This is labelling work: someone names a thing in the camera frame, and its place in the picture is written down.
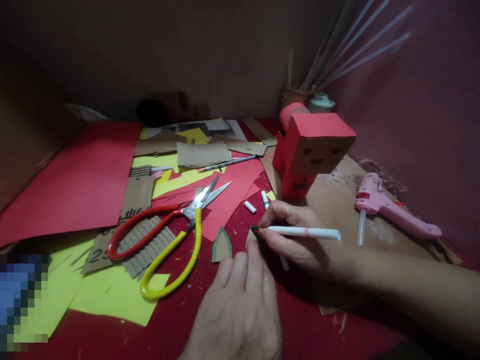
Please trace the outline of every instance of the yellow construction paper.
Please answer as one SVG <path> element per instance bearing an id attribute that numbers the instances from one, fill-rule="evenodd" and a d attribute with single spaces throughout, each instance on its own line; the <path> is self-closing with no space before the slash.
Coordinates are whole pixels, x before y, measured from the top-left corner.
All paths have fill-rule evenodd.
<path id="1" fill-rule="evenodd" d="M 207 135 L 205 135 L 205 133 L 199 127 L 177 132 L 176 134 L 186 137 L 187 144 L 191 144 L 192 139 L 195 139 L 195 145 L 203 145 L 203 144 L 209 143 L 209 138 L 207 137 Z"/>
<path id="2" fill-rule="evenodd" d="M 205 172 L 198 172 L 196 169 L 185 171 L 181 173 L 180 177 L 175 179 L 166 181 L 166 182 L 159 182 L 155 183 L 155 188 L 153 189 L 153 196 L 152 199 L 159 197 L 160 195 L 166 194 L 172 190 L 180 189 L 186 185 L 193 184 L 198 180 L 205 179 L 214 173 L 214 171 L 219 171 L 218 169 L 205 171 Z"/>
<path id="3" fill-rule="evenodd" d="M 277 200 L 277 197 L 275 196 L 273 191 L 269 191 L 266 193 L 266 196 L 270 199 L 270 201 Z"/>
<path id="4" fill-rule="evenodd" d="M 148 128 L 142 127 L 140 130 L 140 134 L 138 135 L 139 140 L 146 140 L 149 138 Z"/>
<path id="5" fill-rule="evenodd" d="M 27 309 L 26 316 L 15 326 L 13 342 L 46 342 L 52 336 L 82 283 L 80 267 L 96 235 L 96 230 L 77 231 L 61 237 L 62 242 L 77 245 L 50 255 L 48 273 L 39 284 L 41 288 L 35 291 L 33 307 Z"/>
<path id="6" fill-rule="evenodd" d="M 145 166 L 145 165 L 151 165 L 153 167 L 171 166 L 177 174 L 179 173 L 179 163 L 177 160 L 177 153 L 161 155 L 158 157 L 155 157 L 155 156 L 134 157 L 131 167 L 136 168 L 136 167 Z"/>
<path id="7" fill-rule="evenodd" d="M 162 289 L 170 274 L 156 274 L 151 283 Z M 156 301 L 145 300 L 140 284 L 132 279 L 122 264 L 84 277 L 70 309 L 93 315 L 107 315 L 147 326 Z"/>

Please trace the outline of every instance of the black object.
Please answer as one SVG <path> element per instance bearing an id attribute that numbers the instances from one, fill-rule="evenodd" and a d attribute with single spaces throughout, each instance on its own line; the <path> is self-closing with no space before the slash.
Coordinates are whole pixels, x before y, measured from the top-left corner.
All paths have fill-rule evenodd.
<path id="1" fill-rule="evenodd" d="M 170 124 L 169 112 L 158 100 L 144 99 L 136 106 L 140 122 L 149 128 L 159 128 Z"/>

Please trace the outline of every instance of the red table surface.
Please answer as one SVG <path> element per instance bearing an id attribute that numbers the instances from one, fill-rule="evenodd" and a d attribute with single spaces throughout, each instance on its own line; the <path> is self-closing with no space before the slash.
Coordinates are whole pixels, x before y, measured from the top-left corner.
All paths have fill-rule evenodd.
<path id="1" fill-rule="evenodd" d="M 272 134 L 280 129 L 274 119 L 259 121 Z M 241 121 L 239 123 L 246 138 L 255 141 L 250 130 Z M 265 173 L 255 184 L 267 192 L 271 190 Z M 239 204 L 224 227 L 233 254 L 245 250 L 249 227 L 257 225 L 265 212 L 260 206 L 260 192 L 248 201 L 257 205 L 256 214 L 252 215 L 243 204 Z M 182 219 L 174 221 L 171 229 L 177 234 L 186 227 L 187 221 Z M 162 273 L 171 273 L 169 282 L 183 271 L 193 247 L 194 235 L 190 233 L 162 265 Z M 211 253 L 212 243 L 204 238 L 192 274 L 170 297 L 158 302 L 146 327 L 129 321 L 122 323 L 115 317 L 68 310 L 48 343 L 30 344 L 28 352 L 18 352 L 15 357 L 176 359 L 187 343 L 199 305 L 217 272 L 218 264 L 210 261 Z M 276 254 L 267 251 L 265 257 L 276 280 L 284 359 L 370 359 L 408 338 L 431 340 L 412 321 L 377 300 L 349 310 L 341 331 L 344 313 L 322 316 L 300 268 L 290 264 L 291 270 L 284 272 Z"/>

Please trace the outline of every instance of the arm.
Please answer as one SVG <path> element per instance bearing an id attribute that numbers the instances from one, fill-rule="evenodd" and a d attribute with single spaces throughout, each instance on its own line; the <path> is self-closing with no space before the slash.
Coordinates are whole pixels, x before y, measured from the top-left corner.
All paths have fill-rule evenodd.
<path id="1" fill-rule="evenodd" d="M 270 204 L 258 224 L 274 220 L 325 228 L 307 207 Z M 411 317 L 446 343 L 480 354 L 480 274 L 453 265 L 341 241 L 296 238 L 261 229 L 268 246 L 324 279 L 369 292 Z"/>

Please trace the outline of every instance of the pink wall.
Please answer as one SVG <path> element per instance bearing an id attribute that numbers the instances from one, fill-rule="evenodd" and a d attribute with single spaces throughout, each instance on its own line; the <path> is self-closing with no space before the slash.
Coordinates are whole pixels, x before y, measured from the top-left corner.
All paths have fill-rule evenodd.
<path id="1" fill-rule="evenodd" d="M 350 155 L 396 175 L 409 188 L 401 198 L 480 264 L 480 2 L 390 1 L 354 50 L 410 4 L 372 50 L 412 37 L 326 92 L 358 133 Z"/>

